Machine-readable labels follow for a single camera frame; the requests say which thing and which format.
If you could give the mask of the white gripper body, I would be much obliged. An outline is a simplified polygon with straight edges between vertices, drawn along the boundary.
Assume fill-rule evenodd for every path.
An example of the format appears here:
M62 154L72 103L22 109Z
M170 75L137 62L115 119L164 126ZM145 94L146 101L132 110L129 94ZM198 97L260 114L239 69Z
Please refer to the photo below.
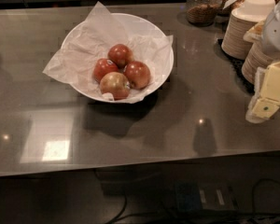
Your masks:
M265 54L280 56L280 1L263 25L261 43Z

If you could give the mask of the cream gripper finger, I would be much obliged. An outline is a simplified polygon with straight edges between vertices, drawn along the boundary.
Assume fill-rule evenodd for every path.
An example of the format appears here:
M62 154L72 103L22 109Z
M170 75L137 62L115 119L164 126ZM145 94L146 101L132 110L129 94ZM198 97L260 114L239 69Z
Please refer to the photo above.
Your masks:
M245 119L251 123L269 120L280 109L280 61L266 69L259 67L255 74L254 96Z
M254 43L256 41L260 41L262 38L262 30L265 21L260 21L256 23L253 27L251 27L244 34L244 41Z

